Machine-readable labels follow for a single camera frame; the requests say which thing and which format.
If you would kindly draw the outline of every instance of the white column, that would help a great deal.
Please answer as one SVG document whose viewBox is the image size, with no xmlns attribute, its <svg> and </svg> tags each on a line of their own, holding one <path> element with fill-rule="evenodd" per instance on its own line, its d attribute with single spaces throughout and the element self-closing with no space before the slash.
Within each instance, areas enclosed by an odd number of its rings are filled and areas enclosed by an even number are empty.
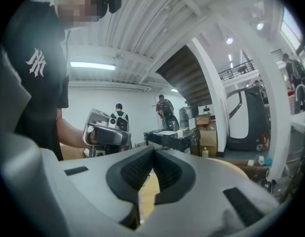
<svg viewBox="0 0 305 237">
<path fill-rule="evenodd" d="M 243 54 L 242 54 L 242 49 L 239 51 L 239 55 L 240 55 L 240 59 L 239 59 L 239 64 L 242 64 L 243 63 Z"/>
<path fill-rule="evenodd" d="M 242 42 L 244 49 L 252 55 L 264 81 L 272 125 L 269 156 L 273 159 L 273 164 L 269 177 L 278 179 L 283 172 L 288 155 L 291 132 L 290 105 L 284 80 L 269 51 L 268 43 L 261 39 L 253 28 L 238 15 L 228 10 L 216 10 L 216 12 L 236 39 Z"/>
<path fill-rule="evenodd" d="M 227 111 L 226 93 L 217 70 L 200 42 L 193 38 L 188 47 L 196 56 L 204 73 L 211 95 L 217 127 L 218 151 L 223 152 L 226 147 L 229 132 L 229 117 Z"/>
</svg>

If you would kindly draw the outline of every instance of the fluorescent light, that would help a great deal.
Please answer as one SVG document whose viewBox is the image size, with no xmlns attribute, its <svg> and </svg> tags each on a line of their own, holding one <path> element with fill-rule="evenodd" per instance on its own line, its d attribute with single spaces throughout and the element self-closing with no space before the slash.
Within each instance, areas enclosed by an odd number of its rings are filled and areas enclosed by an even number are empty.
<svg viewBox="0 0 305 237">
<path fill-rule="evenodd" d="M 114 65 L 90 63 L 90 62 L 70 62 L 70 65 L 74 68 L 92 68 L 92 69 L 108 69 L 108 70 L 115 70 L 116 68 L 116 66 Z"/>
<path fill-rule="evenodd" d="M 226 43 L 227 43 L 228 45 L 230 45 L 232 42 L 233 42 L 233 39 L 232 39 L 232 38 L 228 38 L 227 41 L 226 41 Z"/>
<path fill-rule="evenodd" d="M 257 25 L 257 29 L 258 29 L 258 30 L 261 30 L 261 29 L 263 28 L 263 26 L 265 26 L 264 23 L 259 23 L 259 24 Z"/>
</svg>

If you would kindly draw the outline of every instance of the hand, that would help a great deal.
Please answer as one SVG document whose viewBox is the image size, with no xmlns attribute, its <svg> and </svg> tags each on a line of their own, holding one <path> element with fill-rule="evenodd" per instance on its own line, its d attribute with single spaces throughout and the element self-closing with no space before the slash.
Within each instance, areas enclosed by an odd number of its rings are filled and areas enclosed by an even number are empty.
<svg viewBox="0 0 305 237">
<path fill-rule="evenodd" d="M 96 140 L 96 136 L 95 136 L 95 130 L 93 130 L 92 132 L 90 132 L 88 134 L 88 138 L 89 138 L 89 144 L 97 144 L 97 140 Z"/>
</svg>

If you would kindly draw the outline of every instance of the white logo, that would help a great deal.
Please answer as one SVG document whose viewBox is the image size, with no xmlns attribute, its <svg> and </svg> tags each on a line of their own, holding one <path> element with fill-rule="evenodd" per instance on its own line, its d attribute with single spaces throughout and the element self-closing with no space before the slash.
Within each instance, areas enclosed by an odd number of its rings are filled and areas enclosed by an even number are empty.
<svg viewBox="0 0 305 237">
<path fill-rule="evenodd" d="M 44 66 L 46 65 L 45 57 L 42 54 L 41 50 L 37 50 L 36 48 L 34 48 L 34 49 L 35 49 L 35 52 L 34 52 L 33 56 L 26 63 L 29 65 L 32 65 L 32 67 L 30 68 L 30 73 L 34 72 L 34 75 L 35 75 L 34 77 L 38 76 L 38 72 L 43 77 L 44 76 L 43 69 L 44 69 Z"/>
</svg>

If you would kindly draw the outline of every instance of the black rectangular slot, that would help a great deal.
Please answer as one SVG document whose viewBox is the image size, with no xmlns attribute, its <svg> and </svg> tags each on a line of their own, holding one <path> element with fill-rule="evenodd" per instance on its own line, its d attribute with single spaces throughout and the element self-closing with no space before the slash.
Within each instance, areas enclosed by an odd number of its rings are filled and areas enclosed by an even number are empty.
<svg viewBox="0 0 305 237">
<path fill-rule="evenodd" d="M 224 190 L 223 193 L 246 227 L 251 226 L 263 218 L 263 213 L 261 213 L 239 189 L 232 188 Z"/>
<path fill-rule="evenodd" d="M 87 170 L 89 170 L 87 167 L 82 166 L 82 167 L 77 167 L 77 168 L 66 169 L 66 170 L 64 170 L 64 172 L 66 175 L 71 176 L 71 175 L 79 174 L 81 172 L 85 172 Z"/>
</svg>

